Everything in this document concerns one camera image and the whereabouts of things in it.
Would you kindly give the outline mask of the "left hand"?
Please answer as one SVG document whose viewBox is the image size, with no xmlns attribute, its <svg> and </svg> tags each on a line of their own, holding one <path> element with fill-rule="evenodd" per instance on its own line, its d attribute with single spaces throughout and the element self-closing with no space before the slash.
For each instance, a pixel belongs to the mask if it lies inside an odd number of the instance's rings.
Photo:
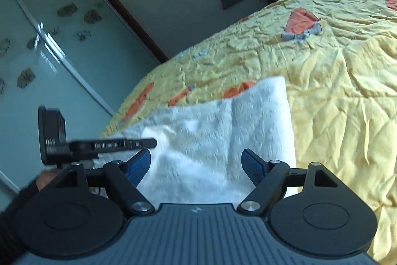
<svg viewBox="0 0 397 265">
<path fill-rule="evenodd" d="M 51 181 L 53 181 L 59 174 L 61 169 L 46 169 L 39 173 L 36 178 L 36 187 L 39 191 L 45 188 Z"/>
</svg>

